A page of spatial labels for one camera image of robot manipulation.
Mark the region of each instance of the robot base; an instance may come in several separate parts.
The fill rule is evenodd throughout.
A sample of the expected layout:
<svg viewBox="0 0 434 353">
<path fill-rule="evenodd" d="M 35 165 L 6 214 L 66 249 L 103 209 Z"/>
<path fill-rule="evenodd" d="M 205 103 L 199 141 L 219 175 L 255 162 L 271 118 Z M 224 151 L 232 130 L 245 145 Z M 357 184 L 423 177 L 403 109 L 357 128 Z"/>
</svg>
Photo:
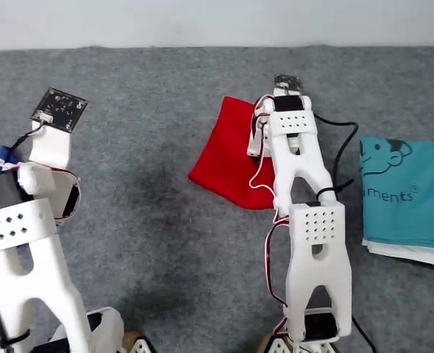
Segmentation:
<svg viewBox="0 0 434 353">
<path fill-rule="evenodd" d="M 339 353 L 332 343 L 303 343 L 294 346 L 287 336 L 266 336 L 257 353 Z"/>
</svg>

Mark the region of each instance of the white wire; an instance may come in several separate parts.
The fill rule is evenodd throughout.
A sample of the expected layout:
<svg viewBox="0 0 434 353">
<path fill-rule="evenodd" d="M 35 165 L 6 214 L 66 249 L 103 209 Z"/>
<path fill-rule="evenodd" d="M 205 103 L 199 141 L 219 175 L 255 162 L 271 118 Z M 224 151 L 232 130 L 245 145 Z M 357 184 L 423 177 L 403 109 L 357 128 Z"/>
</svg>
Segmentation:
<svg viewBox="0 0 434 353">
<path fill-rule="evenodd" d="M 261 128 L 261 134 L 263 134 L 264 136 L 264 126 Z M 263 167 L 263 161 L 264 161 L 264 143 L 265 143 L 265 138 L 261 139 L 261 155 L 260 155 L 260 162 L 258 163 L 258 169 L 256 170 L 255 175 L 252 176 L 252 178 L 249 180 L 248 185 L 251 189 L 259 189 L 259 188 L 265 188 L 267 190 L 269 190 L 273 196 L 273 200 L 276 198 L 276 193 L 273 191 L 273 189 L 266 185 L 266 184 L 259 184 L 259 185 L 253 185 L 253 181 L 256 179 L 256 177 L 258 176 L 258 174 L 261 172 L 261 168 Z"/>
<path fill-rule="evenodd" d="M 41 131 L 43 130 L 43 128 L 44 128 L 44 125 L 43 125 L 43 123 L 41 123 L 40 126 L 39 126 L 37 129 L 32 130 L 32 131 L 31 131 L 30 133 L 28 133 L 27 135 L 28 135 L 29 137 L 34 136 L 34 135 L 37 135 L 39 132 L 41 132 Z"/>
</svg>

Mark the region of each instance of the red wire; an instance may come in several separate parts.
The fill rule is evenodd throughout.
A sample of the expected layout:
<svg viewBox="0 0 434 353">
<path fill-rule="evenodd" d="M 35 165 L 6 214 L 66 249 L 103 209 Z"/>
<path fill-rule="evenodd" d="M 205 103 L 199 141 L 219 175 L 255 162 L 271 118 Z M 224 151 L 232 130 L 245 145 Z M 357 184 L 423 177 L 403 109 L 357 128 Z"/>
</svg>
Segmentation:
<svg viewBox="0 0 434 353">
<path fill-rule="evenodd" d="M 266 236 L 266 240 L 265 240 L 265 254 L 266 254 L 266 258 L 265 258 L 265 268 L 266 268 L 266 284 L 268 285 L 268 290 L 269 293 L 273 296 L 273 298 L 275 298 L 279 303 L 288 306 L 284 300 L 282 300 L 279 296 L 277 296 L 276 294 L 274 294 L 273 291 L 273 287 L 271 284 L 271 236 L 273 235 L 274 230 L 277 227 L 281 227 L 284 225 L 289 225 L 289 222 L 285 219 L 276 222 L 275 224 L 273 224 L 273 227 L 271 228 L 271 230 L 269 231 L 268 235 Z"/>
<path fill-rule="evenodd" d="M 284 318 L 283 320 L 281 320 L 281 322 L 278 323 L 278 325 L 273 329 L 273 335 L 287 335 L 287 332 L 281 332 L 279 333 L 279 331 L 284 327 L 285 323 L 288 321 L 287 318 Z"/>
</svg>

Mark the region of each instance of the gray carpet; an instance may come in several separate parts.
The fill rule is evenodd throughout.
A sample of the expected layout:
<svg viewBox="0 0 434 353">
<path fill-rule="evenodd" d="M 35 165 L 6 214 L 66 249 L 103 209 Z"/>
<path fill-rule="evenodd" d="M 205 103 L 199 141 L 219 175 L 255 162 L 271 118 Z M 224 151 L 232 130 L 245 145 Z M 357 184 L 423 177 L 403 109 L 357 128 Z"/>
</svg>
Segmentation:
<svg viewBox="0 0 434 353">
<path fill-rule="evenodd" d="M 78 217 L 61 229 L 71 277 L 93 310 L 113 306 L 158 352 L 253 352 L 281 319 L 266 290 L 271 211 L 248 211 L 187 179 L 225 95 L 253 101 L 275 73 L 296 74 L 314 108 L 359 135 L 434 140 L 434 48 L 100 49 L 0 52 L 0 144 L 29 128 L 53 86 L 90 100 L 74 134 Z M 331 167 L 348 134 L 319 125 Z M 357 138 L 340 178 L 357 177 Z M 434 352 L 434 268 L 369 254 L 360 180 L 341 195 L 353 311 L 379 352 Z M 288 236 L 272 246 L 283 291 Z M 35 302 L 33 330 L 57 326 Z M 358 332 L 342 352 L 370 352 Z"/>
</svg>

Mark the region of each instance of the white wall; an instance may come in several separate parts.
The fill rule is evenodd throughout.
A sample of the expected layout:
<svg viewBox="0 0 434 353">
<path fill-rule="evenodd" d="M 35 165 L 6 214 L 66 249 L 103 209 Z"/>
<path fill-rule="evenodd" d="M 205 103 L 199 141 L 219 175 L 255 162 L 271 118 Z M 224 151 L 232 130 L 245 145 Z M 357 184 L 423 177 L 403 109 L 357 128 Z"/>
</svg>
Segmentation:
<svg viewBox="0 0 434 353">
<path fill-rule="evenodd" d="M 0 0 L 0 49 L 434 45 L 434 0 Z"/>
</svg>

